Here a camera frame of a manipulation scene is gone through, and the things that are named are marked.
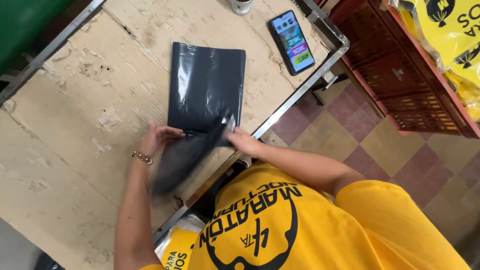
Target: yellow t-shirt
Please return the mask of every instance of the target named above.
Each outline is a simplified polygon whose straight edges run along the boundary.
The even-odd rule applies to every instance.
[[[336,204],[278,168],[251,166],[217,196],[188,269],[469,269],[397,185],[355,182]]]

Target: metal cup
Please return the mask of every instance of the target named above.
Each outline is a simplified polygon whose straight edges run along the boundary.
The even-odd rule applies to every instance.
[[[253,0],[231,0],[232,10],[236,15],[243,16],[252,9]]]

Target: hand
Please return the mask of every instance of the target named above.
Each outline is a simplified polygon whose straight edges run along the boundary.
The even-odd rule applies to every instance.
[[[226,138],[236,149],[253,158],[257,158],[262,150],[263,143],[255,140],[240,127],[236,127],[233,133],[227,133]]]
[[[148,121],[148,131],[140,145],[140,151],[152,158],[158,150],[163,150],[165,145],[184,137],[185,133],[181,129],[159,126],[150,120]]]

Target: phone screen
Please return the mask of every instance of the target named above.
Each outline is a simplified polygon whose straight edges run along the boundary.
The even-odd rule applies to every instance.
[[[314,62],[312,54],[308,50],[307,41],[302,35],[300,26],[292,11],[274,19],[272,24],[276,33],[280,36],[282,45],[287,51],[287,55],[296,72]]]

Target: checkered tile floor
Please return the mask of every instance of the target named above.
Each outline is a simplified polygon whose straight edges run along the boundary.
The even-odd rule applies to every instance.
[[[440,134],[403,136],[378,118],[349,80],[308,95],[262,139],[344,162],[368,179],[404,188],[453,244],[480,221],[480,140]]]

